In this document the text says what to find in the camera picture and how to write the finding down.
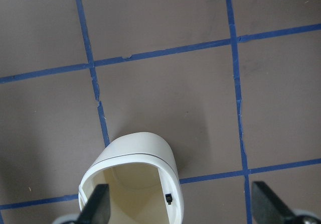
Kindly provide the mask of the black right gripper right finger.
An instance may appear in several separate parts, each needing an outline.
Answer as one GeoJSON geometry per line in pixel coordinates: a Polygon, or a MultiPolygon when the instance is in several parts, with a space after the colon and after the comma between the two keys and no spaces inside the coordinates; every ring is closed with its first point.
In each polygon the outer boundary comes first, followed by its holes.
{"type": "Polygon", "coordinates": [[[301,217],[263,181],[252,182],[251,203],[256,223],[301,223],[301,217]]]}

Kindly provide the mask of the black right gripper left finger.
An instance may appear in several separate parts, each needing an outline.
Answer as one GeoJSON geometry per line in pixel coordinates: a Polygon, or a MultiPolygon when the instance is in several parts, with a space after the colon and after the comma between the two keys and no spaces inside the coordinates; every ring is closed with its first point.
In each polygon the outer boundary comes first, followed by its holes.
{"type": "Polygon", "coordinates": [[[107,224],[111,217],[108,184],[98,184],[93,190],[76,223],[107,224]]]}

